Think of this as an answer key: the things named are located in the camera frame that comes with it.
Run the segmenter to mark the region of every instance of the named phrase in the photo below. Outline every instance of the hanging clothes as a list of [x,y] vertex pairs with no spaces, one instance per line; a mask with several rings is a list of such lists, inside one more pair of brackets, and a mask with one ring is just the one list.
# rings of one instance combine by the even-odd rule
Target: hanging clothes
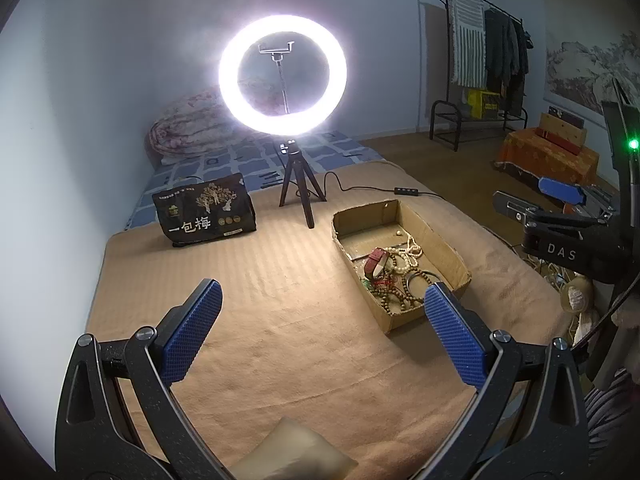
[[450,0],[454,63],[451,81],[467,88],[486,88],[486,40],[482,0]]
[[518,41],[518,68],[509,85],[506,87],[506,97],[504,109],[515,117],[519,117],[522,113],[522,103],[524,101],[524,83],[525,76],[529,73],[529,56],[527,54],[527,33],[524,31],[522,24],[517,20],[511,20]]
[[502,93],[511,77],[520,72],[518,36],[513,20],[500,10],[484,12],[487,88]]

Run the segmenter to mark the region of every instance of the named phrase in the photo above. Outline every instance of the beige blanket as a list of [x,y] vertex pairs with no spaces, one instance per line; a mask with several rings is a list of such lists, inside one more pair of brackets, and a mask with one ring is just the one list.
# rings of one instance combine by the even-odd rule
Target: beige blanket
[[[385,162],[337,170],[343,187],[418,187]],[[331,235],[340,209],[393,196],[340,192],[313,203],[309,230],[289,189],[253,195],[255,233],[174,249],[158,224],[108,242],[88,331],[128,338],[157,324],[202,278],[218,280],[222,313],[185,380],[172,390],[223,463],[251,451],[288,416],[322,434],[360,465],[352,479],[406,478],[438,447],[473,394],[426,319],[385,336]],[[472,281],[462,303],[491,329],[546,344],[567,326],[557,293],[500,241],[439,198],[403,197],[462,256]],[[135,397],[127,403],[141,437],[159,454]]]

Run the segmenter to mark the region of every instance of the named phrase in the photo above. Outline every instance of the black tripod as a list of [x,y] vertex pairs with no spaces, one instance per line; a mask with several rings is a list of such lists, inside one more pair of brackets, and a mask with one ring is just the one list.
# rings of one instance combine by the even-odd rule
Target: black tripod
[[[278,73],[280,74],[280,84],[282,85],[284,111],[286,114],[289,113],[289,102],[287,100],[287,88],[284,84],[284,76],[282,75],[282,58],[285,54],[289,54],[292,51],[293,43],[293,41],[289,41],[286,48],[266,49],[261,45],[258,46],[258,51],[260,52],[260,54],[270,54],[271,59],[274,60],[278,67]],[[289,157],[284,171],[284,182],[282,183],[282,193],[280,194],[280,207],[284,206],[284,201],[287,197],[287,189],[289,189],[289,182],[291,181],[291,171],[293,171],[293,173],[296,175],[296,183],[298,184],[298,189],[300,190],[302,209],[305,210],[306,225],[309,227],[309,229],[313,229],[316,224],[314,222],[313,212],[311,211],[310,193],[306,188],[305,173],[306,176],[309,177],[312,186],[316,190],[318,198],[322,200],[322,202],[326,202],[326,197],[320,189],[318,181],[314,176],[314,172],[311,171],[311,167],[305,160],[305,157],[302,155],[302,152],[296,144],[296,141],[288,140],[286,144],[281,144],[280,151],[283,155],[288,155]]]
[[287,155],[289,155],[289,159],[287,160],[287,165],[284,170],[284,182],[282,183],[282,193],[280,194],[280,207],[284,206],[284,201],[287,198],[287,189],[289,189],[291,171],[293,171],[296,175],[296,184],[298,184],[298,189],[300,190],[300,200],[302,201],[302,209],[305,211],[306,225],[309,229],[313,229],[316,224],[314,222],[313,212],[311,211],[310,193],[306,188],[305,174],[309,177],[309,181],[316,190],[318,198],[322,200],[322,202],[326,202],[326,197],[320,189],[316,176],[314,175],[314,172],[311,171],[309,163],[302,155],[296,141],[288,140],[286,146],[282,145],[281,150],[283,154],[287,153]]

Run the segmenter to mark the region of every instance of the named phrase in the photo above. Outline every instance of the black package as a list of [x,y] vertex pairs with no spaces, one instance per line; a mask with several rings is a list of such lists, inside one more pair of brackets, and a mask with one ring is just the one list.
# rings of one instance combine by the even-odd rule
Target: black package
[[565,123],[569,123],[571,126],[575,126],[576,128],[584,128],[583,118],[570,114],[569,112],[565,112],[564,110],[556,108],[555,106],[549,107],[549,115],[553,115],[553,117],[562,119]]
[[255,231],[255,211],[241,173],[152,195],[174,247]]

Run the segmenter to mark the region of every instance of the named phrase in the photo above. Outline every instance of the baseboard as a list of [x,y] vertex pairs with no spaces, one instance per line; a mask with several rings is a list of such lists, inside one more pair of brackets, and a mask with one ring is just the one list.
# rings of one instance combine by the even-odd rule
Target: baseboard
[[[494,128],[501,128],[502,121],[495,121],[493,123],[482,123],[482,128],[479,128],[479,123],[462,123],[462,130],[493,130]],[[450,132],[451,130],[456,129],[455,123],[436,123],[433,127],[436,132]],[[363,134],[360,136],[350,137],[352,139],[377,139],[378,137],[393,137],[396,135],[406,135],[406,134],[414,134],[414,133],[429,133],[430,126],[421,126],[418,128],[416,132],[415,128],[402,128],[401,130],[389,130],[386,132],[376,132],[373,134]]]

